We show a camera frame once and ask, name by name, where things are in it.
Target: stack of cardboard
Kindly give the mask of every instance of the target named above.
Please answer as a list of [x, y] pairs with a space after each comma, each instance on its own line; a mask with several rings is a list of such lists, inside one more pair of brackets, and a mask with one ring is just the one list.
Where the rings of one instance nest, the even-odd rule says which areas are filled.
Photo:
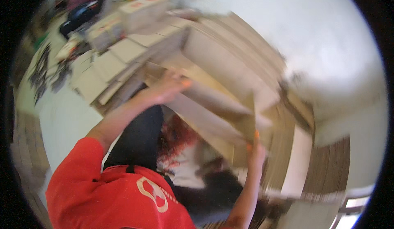
[[[89, 104], [95, 105], [100, 113], [105, 114], [117, 107], [124, 101], [124, 96], [131, 95], [141, 85], [142, 64], [150, 59], [161, 61], [183, 45], [191, 21], [163, 17], [168, 3], [168, 0], [133, 1], [91, 27], [88, 40], [95, 47], [94, 51], [108, 51], [94, 62], [91, 62], [92, 51], [79, 57], [72, 65], [74, 69], [70, 86], [77, 89]], [[116, 31], [113, 39], [108, 40], [110, 30], [117, 30], [120, 23], [121, 26], [127, 25], [137, 15], [146, 16], [146, 19], [142, 21], [138, 17], [140, 22], [126, 29], [128, 32], [133, 31], [130, 35], [119, 40], [123, 32], [120, 30]]]

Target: person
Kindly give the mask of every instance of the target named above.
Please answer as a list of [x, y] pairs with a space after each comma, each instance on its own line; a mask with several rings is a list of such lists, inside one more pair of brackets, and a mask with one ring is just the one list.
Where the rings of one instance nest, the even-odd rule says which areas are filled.
[[[157, 137], [163, 123], [160, 104], [190, 85], [179, 71], [168, 70], [76, 143], [46, 191], [53, 228], [195, 228], [171, 180], [156, 172]], [[119, 134], [101, 173], [103, 157]], [[247, 149], [246, 182], [223, 228], [248, 228], [256, 207], [265, 159], [258, 133]]]

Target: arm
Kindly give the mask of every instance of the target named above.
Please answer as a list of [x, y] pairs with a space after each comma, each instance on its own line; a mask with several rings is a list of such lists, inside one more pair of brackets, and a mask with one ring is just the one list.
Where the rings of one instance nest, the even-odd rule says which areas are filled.
[[265, 148], [260, 144], [259, 133], [256, 131], [254, 145], [247, 145], [248, 148], [248, 172], [244, 189], [234, 204], [233, 209], [227, 218], [225, 227], [234, 229], [247, 229], [257, 204], [257, 196], [260, 189], [260, 179], [262, 166], [265, 160]]
[[181, 78], [179, 72], [168, 70], [152, 87], [141, 90], [134, 98], [107, 114], [86, 137], [97, 139], [104, 153], [107, 153], [111, 143], [135, 117], [153, 105], [170, 102], [190, 85], [191, 81]]

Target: orange fingernail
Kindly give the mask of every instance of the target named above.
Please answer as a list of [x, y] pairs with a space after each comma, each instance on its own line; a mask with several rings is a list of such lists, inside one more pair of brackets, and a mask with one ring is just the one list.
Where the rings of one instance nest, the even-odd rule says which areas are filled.
[[191, 81], [190, 80], [183, 80], [182, 84], [186, 87], [189, 87], [191, 85]]

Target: white wall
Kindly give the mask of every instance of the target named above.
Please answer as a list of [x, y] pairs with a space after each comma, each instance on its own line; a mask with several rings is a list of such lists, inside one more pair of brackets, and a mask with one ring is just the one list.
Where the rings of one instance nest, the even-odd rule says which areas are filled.
[[386, 146], [387, 115], [387, 100], [382, 98], [371, 106], [339, 115], [317, 127], [316, 146], [324, 146], [350, 134], [348, 190], [375, 183]]

